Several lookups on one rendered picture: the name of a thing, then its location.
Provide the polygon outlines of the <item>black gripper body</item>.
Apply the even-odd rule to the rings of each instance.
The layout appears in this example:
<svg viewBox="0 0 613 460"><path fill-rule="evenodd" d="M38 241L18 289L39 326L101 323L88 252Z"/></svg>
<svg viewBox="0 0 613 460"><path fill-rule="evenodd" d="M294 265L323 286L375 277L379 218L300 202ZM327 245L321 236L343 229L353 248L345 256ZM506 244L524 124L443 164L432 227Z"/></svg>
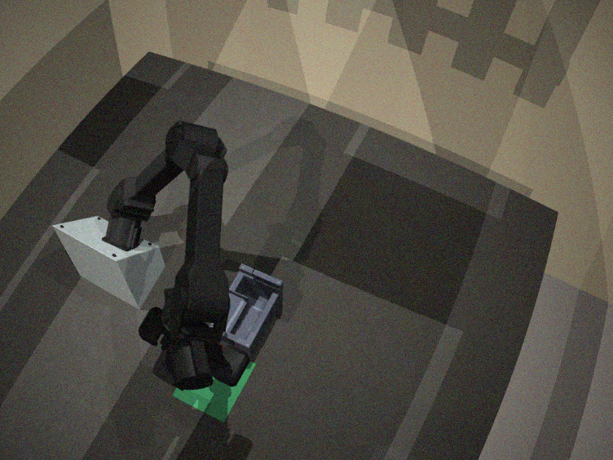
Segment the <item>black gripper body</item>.
<svg viewBox="0 0 613 460"><path fill-rule="evenodd" d="M151 308L139 327L140 338L153 346L157 346L157 340L161 334L165 335L160 341L161 345L165 346L165 342L173 343L166 331L161 315L162 309ZM236 386L249 364L248 353L230 345L224 348L218 343L209 343L206 349L210 367L214 369L212 376L230 387Z"/></svg>

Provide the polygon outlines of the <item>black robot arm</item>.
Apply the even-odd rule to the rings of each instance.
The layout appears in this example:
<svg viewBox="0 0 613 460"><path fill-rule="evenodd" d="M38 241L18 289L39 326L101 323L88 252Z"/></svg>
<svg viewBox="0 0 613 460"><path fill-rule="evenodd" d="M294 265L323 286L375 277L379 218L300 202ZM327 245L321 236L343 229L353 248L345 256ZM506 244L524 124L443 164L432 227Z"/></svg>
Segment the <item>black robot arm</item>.
<svg viewBox="0 0 613 460"><path fill-rule="evenodd" d="M101 241L129 251L139 244L141 220L147 222L154 211L156 194L183 171L190 179L185 262L174 288L164 290L161 315L173 343L165 342L152 369L181 391L213 384L206 348L220 343L227 328L228 279L219 255L226 153L214 128L177 121L166 135L165 150L108 196L110 219ZM201 322L214 325L204 327Z"/></svg>

